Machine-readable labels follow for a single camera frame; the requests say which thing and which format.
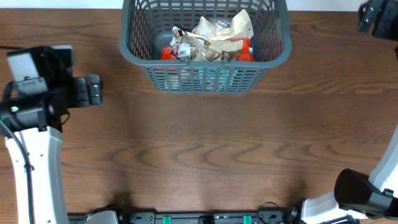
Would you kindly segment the beige cookie bag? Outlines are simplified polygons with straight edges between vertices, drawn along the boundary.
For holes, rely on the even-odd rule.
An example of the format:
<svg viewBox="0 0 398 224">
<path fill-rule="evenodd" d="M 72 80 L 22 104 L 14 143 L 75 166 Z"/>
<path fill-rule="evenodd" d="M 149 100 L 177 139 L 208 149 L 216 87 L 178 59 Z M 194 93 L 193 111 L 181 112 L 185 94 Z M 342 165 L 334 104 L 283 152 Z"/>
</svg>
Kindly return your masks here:
<svg viewBox="0 0 398 224">
<path fill-rule="evenodd" d="M 211 40 L 202 35 L 172 28 L 171 56 L 179 60 L 230 62 L 241 54 L 243 40 Z"/>
</svg>

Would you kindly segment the orange cookie package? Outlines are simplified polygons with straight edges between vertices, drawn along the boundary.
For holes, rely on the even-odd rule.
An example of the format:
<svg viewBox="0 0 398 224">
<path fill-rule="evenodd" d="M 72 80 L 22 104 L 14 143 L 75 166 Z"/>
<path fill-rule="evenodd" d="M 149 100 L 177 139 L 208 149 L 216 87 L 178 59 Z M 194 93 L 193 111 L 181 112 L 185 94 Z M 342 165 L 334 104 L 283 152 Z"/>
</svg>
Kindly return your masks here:
<svg viewBox="0 0 398 224">
<path fill-rule="evenodd" d="M 234 40 L 231 44 L 242 43 L 242 48 L 236 51 L 227 52 L 208 48 L 195 47 L 190 44 L 182 44 L 180 47 L 178 44 L 175 46 L 167 46 L 162 49 L 162 60 L 191 60 L 191 61 L 202 61 L 202 62 L 230 62 L 230 61 L 254 61 L 252 56 L 252 48 L 250 48 L 250 40 Z"/>
</svg>

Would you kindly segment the beige snack bag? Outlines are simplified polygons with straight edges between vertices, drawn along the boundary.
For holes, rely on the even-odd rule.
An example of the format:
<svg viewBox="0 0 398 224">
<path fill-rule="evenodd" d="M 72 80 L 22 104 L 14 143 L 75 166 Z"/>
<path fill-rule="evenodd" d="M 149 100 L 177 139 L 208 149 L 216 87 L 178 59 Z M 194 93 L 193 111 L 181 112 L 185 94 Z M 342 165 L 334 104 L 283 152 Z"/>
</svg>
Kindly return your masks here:
<svg viewBox="0 0 398 224">
<path fill-rule="evenodd" d="M 232 19 L 206 19 L 201 16 L 192 33 L 211 40 L 240 40 L 251 39 L 254 29 L 249 14 L 242 9 Z"/>
</svg>

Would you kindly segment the teal snack wrapper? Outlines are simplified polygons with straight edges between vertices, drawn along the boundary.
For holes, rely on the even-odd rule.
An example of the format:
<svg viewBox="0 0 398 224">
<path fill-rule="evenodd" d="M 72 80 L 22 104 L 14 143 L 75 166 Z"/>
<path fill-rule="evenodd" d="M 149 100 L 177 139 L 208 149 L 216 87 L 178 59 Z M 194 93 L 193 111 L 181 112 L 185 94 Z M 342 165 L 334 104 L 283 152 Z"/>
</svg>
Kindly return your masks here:
<svg viewBox="0 0 398 224">
<path fill-rule="evenodd" d="M 238 80 L 237 74 L 230 74 L 228 70 L 208 70 L 203 69 L 194 71 L 193 89 L 195 91 L 226 91 Z"/>
</svg>

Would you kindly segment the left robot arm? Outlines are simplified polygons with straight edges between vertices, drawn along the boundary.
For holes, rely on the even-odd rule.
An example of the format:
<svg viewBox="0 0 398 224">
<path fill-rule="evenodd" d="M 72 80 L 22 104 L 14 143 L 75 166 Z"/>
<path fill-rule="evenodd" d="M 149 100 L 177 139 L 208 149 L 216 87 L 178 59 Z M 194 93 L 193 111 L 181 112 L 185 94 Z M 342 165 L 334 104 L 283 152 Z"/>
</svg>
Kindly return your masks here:
<svg viewBox="0 0 398 224">
<path fill-rule="evenodd" d="M 120 223 L 115 208 L 69 215 L 64 197 L 62 116 L 102 103 L 98 75 L 74 77 L 70 45 L 8 47 L 13 79 L 1 100 L 1 135 L 12 159 L 19 223 Z"/>
</svg>

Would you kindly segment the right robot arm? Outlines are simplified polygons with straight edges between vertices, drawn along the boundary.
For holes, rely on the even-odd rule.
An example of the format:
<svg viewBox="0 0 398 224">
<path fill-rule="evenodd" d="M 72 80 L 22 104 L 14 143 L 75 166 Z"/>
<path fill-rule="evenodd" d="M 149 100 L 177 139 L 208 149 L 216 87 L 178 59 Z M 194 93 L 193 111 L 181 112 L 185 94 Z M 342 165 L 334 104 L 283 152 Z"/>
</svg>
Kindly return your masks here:
<svg viewBox="0 0 398 224">
<path fill-rule="evenodd" d="M 397 1 L 370 0 L 358 9 L 358 31 L 397 40 Z M 333 191 L 294 205 L 287 223 L 359 223 L 397 219 L 397 134 L 369 175 L 352 169 L 340 172 Z"/>
</svg>

